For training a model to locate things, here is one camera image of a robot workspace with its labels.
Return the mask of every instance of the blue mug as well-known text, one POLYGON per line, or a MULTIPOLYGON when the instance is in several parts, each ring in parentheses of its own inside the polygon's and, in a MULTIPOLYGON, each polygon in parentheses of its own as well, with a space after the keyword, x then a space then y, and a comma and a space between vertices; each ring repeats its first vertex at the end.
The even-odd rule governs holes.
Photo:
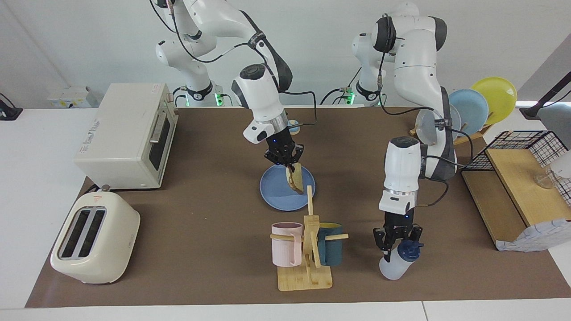
POLYGON ((317 249, 321 265, 337 266, 343 258, 343 240, 325 240, 328 235, 343 233, 343 226, 333 222, 321 222, 317 233, 317 249))

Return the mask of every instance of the pink mug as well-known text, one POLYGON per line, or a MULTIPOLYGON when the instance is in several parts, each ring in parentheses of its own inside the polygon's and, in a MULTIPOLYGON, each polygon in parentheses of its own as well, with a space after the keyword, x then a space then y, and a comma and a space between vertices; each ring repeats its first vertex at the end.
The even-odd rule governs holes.
POLYGON ((295 222, 280 222, 272 224, 272 233, 293 236, 290 240, 272 240, 272 262, 280 267, 301 265, 301 235, 303 224, 295 222))

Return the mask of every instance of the brown table mat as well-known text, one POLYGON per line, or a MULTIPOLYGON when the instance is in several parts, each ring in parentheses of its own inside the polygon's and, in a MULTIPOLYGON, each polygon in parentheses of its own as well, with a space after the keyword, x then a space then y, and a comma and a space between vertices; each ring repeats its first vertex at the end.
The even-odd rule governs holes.
MULTIPOLYGON (((426 245, 419 261, 398 281, 381 276, 372 229, 383 224, 384 153, 392 137, 413 127, 415 115, 323 109, 317 126, 294 136, 305 145, 301 163, 316 179, 315 214, 342 223, 350 234, 343 264, 331 269, 331 289, 278 291, 270 225, 302 222, 307 208, 280 212, 262 200, 260 177, 272 164, 263 157, 265 143, 242 137, 251 112, 185 109, 163 186, 120 192, 141 215, 124 275, 114 284, 82 284, 47 260, 26 307, 570 297, 549 252, 495 249, 461 175, 438 205, 416 209, 426 245)), ((311 121, 312 111, 292 109, 289 117, 311 121)), ((467 145, 460 155, 468 155, 467 145)), ((420 186, 420 203, 443 191, 435 182, 420 186)))

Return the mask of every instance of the bottle lid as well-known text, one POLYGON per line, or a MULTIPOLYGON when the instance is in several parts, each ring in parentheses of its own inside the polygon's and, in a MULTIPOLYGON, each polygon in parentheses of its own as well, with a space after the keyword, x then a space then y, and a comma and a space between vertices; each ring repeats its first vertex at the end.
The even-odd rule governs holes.
POLYGON ((404 240, 400 242, 397 251, 400 257, 407 262, 414 262, 420 257, 420 248, 424 244, 418 241, 404 240))

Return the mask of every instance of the white table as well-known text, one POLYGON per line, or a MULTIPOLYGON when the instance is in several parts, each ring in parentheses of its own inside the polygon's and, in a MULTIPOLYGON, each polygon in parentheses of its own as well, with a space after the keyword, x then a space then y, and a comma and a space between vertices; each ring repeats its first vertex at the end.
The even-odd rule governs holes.
MULTIPOLYGON (((23 309, 83 183, 85 176, 72 157, 94 115, 95 110, 25 110, 15 122, 0 122, 0 320, 571 318, 571 299, 23 309)), ((540 122, 527 122, 515 111, 492 130, 497 134, 543 128, 540 122)), ((486 140, 493 135, 487 134, 486 140)), ((570 282, 571 243, 550 252, 570 282)))

